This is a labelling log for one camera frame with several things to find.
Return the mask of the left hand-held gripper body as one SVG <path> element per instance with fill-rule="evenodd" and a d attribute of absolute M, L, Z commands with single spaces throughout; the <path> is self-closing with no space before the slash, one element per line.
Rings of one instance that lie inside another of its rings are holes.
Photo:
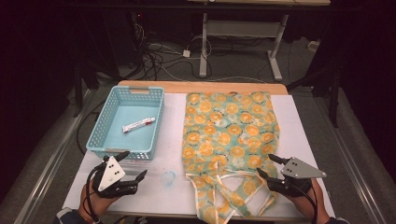
<path fill-rule="evenodd" d="M 125 172 L 115 156 L 104 156 L 103 162 L 97 166 L 97 173 L 93 178 L 93 189 L 101 198 L 118 198 L 124 195 L 136 194 L 137 186 L 132 181 L 121 181 Z"/>

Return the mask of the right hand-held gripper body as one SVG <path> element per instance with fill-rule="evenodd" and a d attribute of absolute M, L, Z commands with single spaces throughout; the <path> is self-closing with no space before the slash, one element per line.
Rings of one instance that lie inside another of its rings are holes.
<path fill-rule="evenodd" d="M 301 197 L 312 188 L 312 178 L 324 178 L 327 174 L 314 166 L 291 157 L 280 173 L 284 179 L 277 179 L 275 183 L 267 183 L 269 190 L 279 192 L 290 197 Z"/>

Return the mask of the light blue plastic basket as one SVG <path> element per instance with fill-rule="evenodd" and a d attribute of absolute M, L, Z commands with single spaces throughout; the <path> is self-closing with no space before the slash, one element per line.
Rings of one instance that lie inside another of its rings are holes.
<path fill-rule="evenodd" d="M 152 161 L 163 108 L 162 87 L 113 87 L 86 148 L 98 157 L 129 151 L 129 160 Z"/>

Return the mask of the white and red tube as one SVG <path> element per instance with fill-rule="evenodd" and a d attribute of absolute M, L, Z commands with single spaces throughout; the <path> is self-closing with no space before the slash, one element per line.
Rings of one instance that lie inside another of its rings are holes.
<path fill-rule="evenodd" d="M 152 122 L 154 122 L 155 120 L 156 120 L 155 118 L 141 119 L 141 120 L 139 120 L 139 121 L 137 121 L 137 122 L 128 124 L 128 125 L 126 125 L 126 126 L 123 126 L 123 127 L 122 127 L 122 132 L 123 132 L 123 133 L 128 133 L 128 132 L 130 132 L 130 131 L 132 131 L 132 130 L 135 130 L 135 129 L 138 129 L 138 128 L 140 128 L 140 127 L 150 125 L 150 124 L 151 124 Z"/>

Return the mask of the orange print cloth bag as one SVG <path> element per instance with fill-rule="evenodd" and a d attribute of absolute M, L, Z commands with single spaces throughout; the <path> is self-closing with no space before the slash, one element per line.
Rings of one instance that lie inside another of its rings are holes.
<path fill-rule="evenodd" d="M 257 171 L 277 176 L 269 156 L 279 136 L 265 91 L 187 95 L 181 158 L 199 219 L 226 224 L 234 215 L 256 217 L 275 205 L 277 194 Z"/>

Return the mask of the person's right hand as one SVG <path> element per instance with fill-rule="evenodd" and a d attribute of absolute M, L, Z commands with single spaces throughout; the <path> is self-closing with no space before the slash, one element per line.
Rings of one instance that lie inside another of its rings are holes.
<path fill-rule="evenodd" d="M 303 197 L 287 196 L 287 199 L 289 199 L 294 203 L 297 210 L 303 216 L 311 220 L 313 220 L 314 217 L 317 217 L 317 224 L 325 224 L 330 217 L 325 209 L 322 189 L 316 179 L 312 180 L 312 189 L 307 192 L 307 195 L 312 199 L 312 201 L 318 207 L 317 213 L 315 213 L 314 206 L 311 204 L 311 202 L 309 202 L 308 199 L 305 198 L 305 196 Z"/>

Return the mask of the person's left hand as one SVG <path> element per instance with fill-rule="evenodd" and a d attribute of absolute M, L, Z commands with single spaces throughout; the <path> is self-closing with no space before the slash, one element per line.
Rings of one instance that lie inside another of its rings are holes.
<path fill-rule="evenodd" d="M 103 215 L 109 206 L 119 199 L 101 198 L 94 192 L 92 187 L 89 190 L 86 190 L 86 188 L 87 186 L 84 185 L 81 190 L 78 212 L 85 218 L 90 218 L 93 221 L 92 214 L 95 214 L 97 217 Z"/>

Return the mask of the white table mat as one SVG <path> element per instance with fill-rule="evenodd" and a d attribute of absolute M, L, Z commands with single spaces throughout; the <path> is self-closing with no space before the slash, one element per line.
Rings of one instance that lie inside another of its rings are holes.
<path fill-rule="evenodd" d="M 184 174 L 181 159 L 185 98 L 185 93 L 165 94 L 163 118 L 153 161 L 121 163 L 127 174 L 122 180 L 134 179 L 144 170 L 148 170 L 148 173 L 139 183 L 138 192 L 120 198 L 108 208 L 108 213 L 152 217 L 196 217 L 194 188 Z M 276 154 L 281 158 L 296 157 L 318 167 L 292 96 L 273 95 L 271 101 L 280 127 Z M 90 151 L 85 154 L 63 207 L 78 208 L 82 186 L 86 183 L 89 172 L 101 160 Z M 260 189 L 248 202 L 247 205 L 253 214 L 258 213 L 267 194 L 268 190 Z M 276 205 L 261 217 L 254 217 L 251 220 L 310 222 L 282 195 L 278 196 Z"/>

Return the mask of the black metal stand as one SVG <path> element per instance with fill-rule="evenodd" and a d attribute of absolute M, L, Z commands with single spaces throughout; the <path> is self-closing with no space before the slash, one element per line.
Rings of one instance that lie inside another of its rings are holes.
<path fill-rule="evenodd" d="M 287 86 L 287 90 L 291 91 L 299 86 L 311 86 L 314 97 L 328 97 L 329 102 L 329 119 L 334 128 L 337 124 L 337 107 L 338 92 L 340 85 L 340 73 L 337 69 L 325 66 L 317 72 L 306 75 L 296 81 L 291 82 Z"/>
<path fill-rule="evenodd" d="M 82 79 L 80 74 L 80 63 L 79 61 L 75 61 L 74 66 L 74 88 L 75 88 L 75 112 L 74 117 L 76 118 L 83 107 L 83 95 L 82 95 Z"/>

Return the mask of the white metal desk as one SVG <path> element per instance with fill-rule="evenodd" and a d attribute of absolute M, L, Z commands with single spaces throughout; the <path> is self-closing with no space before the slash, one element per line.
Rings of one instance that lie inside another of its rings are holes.
<path fill-rule="evenodd" d="M 299 7 L 306 9 L 312 7 L 327 7 L 330 0 L 189 0 L 193 3 L 198 3 L 200 7 L 219 7 L 223 4 L 226 7 L 236 5 L 241 7 L 247 5 L 248 7 L 264 7 L 264 6 L 282 6 L 286 9 L 292 7 Z M 281 81 L 282 75 L 280 73 L 276 54 L 283 37 L 289 14 L 284 13 L 279 21 L 242 21 L 233 15 L 232 19 L 218 19 L 212 20 L 208 18 L 208 13 L 203 14 L 201 54 L 200 54 L 200 68 L 199 77 L 208 77 L 209 62 L 208 56 L 211 50 L 211 44 L 208 40 L 209 36 L 236 36 L 236 37 L 270 37 L 275 40 L 272 49 L 267 51 L 267 58 L 272 69 L 272 74 L 275 81 Z"/>

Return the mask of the aluminium floor rail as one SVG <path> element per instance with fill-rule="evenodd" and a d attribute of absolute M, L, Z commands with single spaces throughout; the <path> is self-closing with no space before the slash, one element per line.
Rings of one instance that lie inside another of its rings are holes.
<path fill-rule="evenodd" d="M 82 106 L 77 114 L 73 117 L 72 122 L 67 126 L 66 133 L 61 138 L 60 143 L 48 159 L 48 162 L 38 178 L 31 194 L 26 203 L 18 214 L 14 224 L 31 224 L 37 212 L 39 205 L 42 203 L 53 178 L 61 165 L 66 153 L 66 147 L 69 145 L 70 139 L 81 123 L 84 113 L 87 111 L 89 103 L 96 94 L 96 90 L 86 90 L 82 98 Z"/>
<path fill-rule="evenodd" d="M 344 93 L 338 98 L 336 124 L 330 119 L 330 101 L 316 98 L 319 111 L 331 129 L 343 167 L 352 181 L 372 224 L 390 224 L 394 182 L 377 156 Z"/>

